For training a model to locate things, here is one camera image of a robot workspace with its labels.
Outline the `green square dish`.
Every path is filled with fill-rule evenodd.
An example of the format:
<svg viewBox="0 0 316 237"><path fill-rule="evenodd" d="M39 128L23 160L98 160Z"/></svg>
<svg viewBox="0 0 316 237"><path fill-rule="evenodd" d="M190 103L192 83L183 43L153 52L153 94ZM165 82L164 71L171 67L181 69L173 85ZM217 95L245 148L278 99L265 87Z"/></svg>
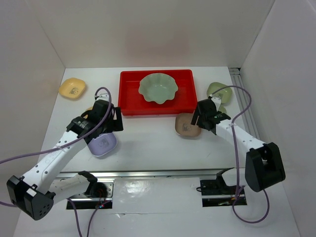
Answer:
<svg viewBox="0 0 316 237"><path fill-rule="evenodd" d="M218 111L220 111L221 113L227 114L227 110L224 106L220 105Z"/></svg>
<svg viewBox="0 0 316 237"><path fill-rule="evenodd" d="M226 105L230 103L233 91L230 87L227 87L225 84L220 82L212 82L207 91L206 96L214 95L217 98L221 99L221 103Z"/></svg>

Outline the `pink-brown square dish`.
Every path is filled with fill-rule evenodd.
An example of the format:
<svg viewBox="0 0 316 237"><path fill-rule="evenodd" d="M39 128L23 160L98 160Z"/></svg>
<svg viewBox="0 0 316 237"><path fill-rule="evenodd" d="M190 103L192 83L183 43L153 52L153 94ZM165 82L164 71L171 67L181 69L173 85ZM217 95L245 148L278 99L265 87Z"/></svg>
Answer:
<svg viewBox="0 0 316 237"><path fill-rule="evenodd" d="M192 125L193 114L181 113L175 118L175 131L178 135L187 138L196 138L201 134L201 128Z"/></svg>

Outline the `lavender square dish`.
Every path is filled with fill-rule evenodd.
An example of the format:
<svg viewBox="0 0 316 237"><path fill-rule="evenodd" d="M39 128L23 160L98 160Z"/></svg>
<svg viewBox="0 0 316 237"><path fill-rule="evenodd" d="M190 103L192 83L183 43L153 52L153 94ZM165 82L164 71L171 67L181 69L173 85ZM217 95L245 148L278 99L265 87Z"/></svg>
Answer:
<svg viewBox="0 0 316 237"><path fill-rule="evenodd" d="M117 145L117 138L113 133L104 133L91 140L87 145L95 157L101 157L111 152Z"/></svg>

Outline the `yellow square dish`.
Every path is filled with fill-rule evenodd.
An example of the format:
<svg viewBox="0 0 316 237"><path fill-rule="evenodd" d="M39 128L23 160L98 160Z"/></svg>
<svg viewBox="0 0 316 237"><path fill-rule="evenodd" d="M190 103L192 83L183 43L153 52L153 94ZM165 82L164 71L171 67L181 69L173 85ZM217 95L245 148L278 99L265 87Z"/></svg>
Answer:
<svg viewBox="0 0 316 237"><path fill-rule="evenodd" d="M66 79L59 87L59 94L70 100L79 99L86 89L86 83L78 78Z"/></svg>

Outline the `large green scalloped bowl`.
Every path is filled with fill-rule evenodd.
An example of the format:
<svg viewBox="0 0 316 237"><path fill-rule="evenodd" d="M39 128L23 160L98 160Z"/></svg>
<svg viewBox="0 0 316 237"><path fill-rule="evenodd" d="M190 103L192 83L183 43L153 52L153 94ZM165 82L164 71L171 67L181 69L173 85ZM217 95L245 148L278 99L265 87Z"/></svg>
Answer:
<svg viewBox="0 0 316 237"><path fill-rule="evenodd" d="M178 91L178 85L173 77L164 73L153 73L140 80L138 92L147 102L159 105L173 100Z"/></svg>

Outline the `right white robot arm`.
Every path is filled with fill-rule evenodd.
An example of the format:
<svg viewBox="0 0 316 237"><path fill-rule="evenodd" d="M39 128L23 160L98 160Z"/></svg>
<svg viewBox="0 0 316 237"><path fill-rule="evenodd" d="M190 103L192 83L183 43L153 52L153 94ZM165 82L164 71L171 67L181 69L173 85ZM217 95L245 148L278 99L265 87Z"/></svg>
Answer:
<svg viewBox="0 0 316 237"><path fill-rule="evenodd" d="M192 125L223 138L235 149L236 167L216 180L216 190L225 194L235 184L260 192L284 181L286 174L278 145L253 137L217 108L214 98L199 101L191 121Z"/></svg>

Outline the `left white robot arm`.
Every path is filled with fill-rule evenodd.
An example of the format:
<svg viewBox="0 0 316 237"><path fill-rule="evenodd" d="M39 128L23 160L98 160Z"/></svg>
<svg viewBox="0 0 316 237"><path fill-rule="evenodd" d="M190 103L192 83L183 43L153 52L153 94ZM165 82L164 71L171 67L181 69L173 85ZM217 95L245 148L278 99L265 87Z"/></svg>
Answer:
<svg viewBox="0 0 316 237"><path fill-rule="evenodd" d="M105 185L91 173L80 171L60 181L56 181L56 177L93 139L122 130L120 107L106 100L96 100L92 110L70 122L52 152L21 177L12 176L7 181L12 204L37 221L45 217L54 204L73 195L94 196L97 189L104 189Z"/></svg>

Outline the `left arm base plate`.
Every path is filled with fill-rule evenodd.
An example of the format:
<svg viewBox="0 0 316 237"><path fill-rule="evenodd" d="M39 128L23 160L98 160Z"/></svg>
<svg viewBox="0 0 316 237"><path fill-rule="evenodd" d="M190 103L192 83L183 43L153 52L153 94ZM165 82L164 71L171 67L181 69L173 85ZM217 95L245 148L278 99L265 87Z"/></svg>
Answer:
<svg viewBox="0 0 316 237"><path fill-rule="evenodd" d="M70 200L78 210L112 209L113 187L113 181L98 182L92 194L76 194Z"/></svg>

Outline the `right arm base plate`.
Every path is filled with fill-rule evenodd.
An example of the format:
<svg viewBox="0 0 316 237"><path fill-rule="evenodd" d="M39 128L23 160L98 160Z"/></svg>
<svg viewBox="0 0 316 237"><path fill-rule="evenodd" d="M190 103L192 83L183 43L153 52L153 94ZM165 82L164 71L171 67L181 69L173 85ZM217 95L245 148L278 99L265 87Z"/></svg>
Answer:
<svg viewBox="0 0 316 237"><path fill-rule="evenodd" d="M232 206L236 200L236 186L227 186L218 180L200 180L196 191L201 194L202 207Z"/></svg>

